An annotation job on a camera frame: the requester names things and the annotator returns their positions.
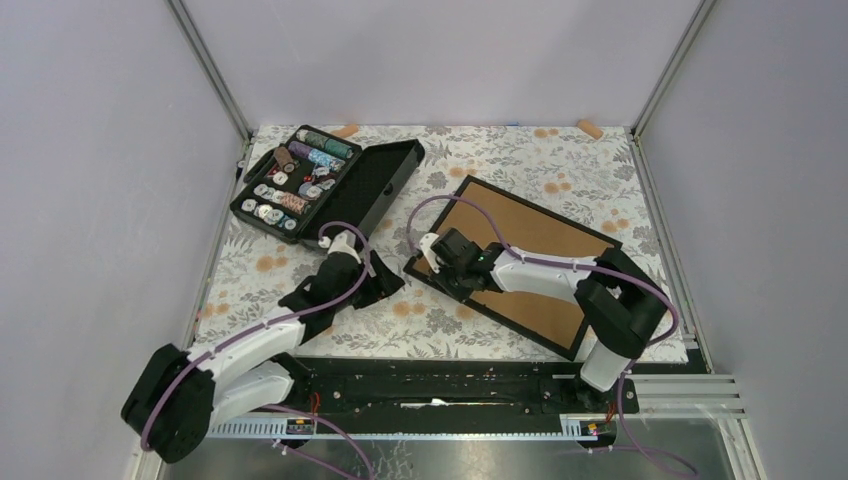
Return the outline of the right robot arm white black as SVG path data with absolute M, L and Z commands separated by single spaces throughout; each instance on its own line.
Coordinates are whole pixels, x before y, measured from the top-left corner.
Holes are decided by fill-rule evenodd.
M 428 233 L 419 250 L 430 278 L 456 300 L 476 292 L 529 293 L 576 305 L 596 335 L 573 386 L 575 402 L 597 412 L 613 386 L 673 311 L 668 297 L 622 251 L 590 257 L 528 252 L 501 242 L 481 248 L 457 229 Z

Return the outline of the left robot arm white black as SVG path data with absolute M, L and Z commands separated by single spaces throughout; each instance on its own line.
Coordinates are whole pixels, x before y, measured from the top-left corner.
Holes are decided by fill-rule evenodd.
M 283 296 L 276 307 L 236 333 L 207 346 L 157 349 L 136 381 L 121 419 L 145 451 L 175 463 L 197 448 L 210 428 L 270 404 L 296 411 L 309 401 L 310 385 L 274 356 L 327 330 L 348 307 L 373 305 L 403 288 L 369 247 L 343 230 L 321 244 L 317 272 Z

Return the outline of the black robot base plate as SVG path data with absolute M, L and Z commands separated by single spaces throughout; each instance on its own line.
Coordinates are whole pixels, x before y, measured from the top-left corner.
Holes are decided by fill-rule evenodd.
M 579 366 L 569 362 L 471 360 L 374 360 L 278 356 L 293 370 L 294 392 L 284 411 L 257 408 L 242 416 L 304 417 L 332 427 L 362 422 L 388 429 L 516 426 L 524 416 L 582 416 L 602 423 L 618 412 L 647 409 L 635 381 L 682 380 L 702 367 L 642 366 L 621 394 L 598 393 L 578 384 Z

